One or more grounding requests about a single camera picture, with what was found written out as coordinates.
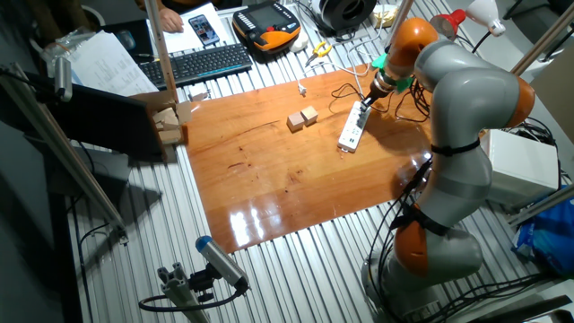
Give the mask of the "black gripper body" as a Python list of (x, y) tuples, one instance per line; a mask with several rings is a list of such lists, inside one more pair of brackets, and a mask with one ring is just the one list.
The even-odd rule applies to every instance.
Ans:
[(376, 84), (372, 84), (370, 86), (369, 94), (364, 98), (364, 102), (366, 104), (370, 101), (374, 103), (378, 99), (385, 98), (386, 96), (388, 96), (389, 93), (390, 91), (388, 89), (381, 90)]

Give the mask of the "person's hand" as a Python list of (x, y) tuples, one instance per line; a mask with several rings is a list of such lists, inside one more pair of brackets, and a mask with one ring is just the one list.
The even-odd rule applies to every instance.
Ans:
[(169, 33), (180, 33), (183, 31), (183, 21), (178, 13), (169, 9), (162, 8), (159, 10), (161, 27)]

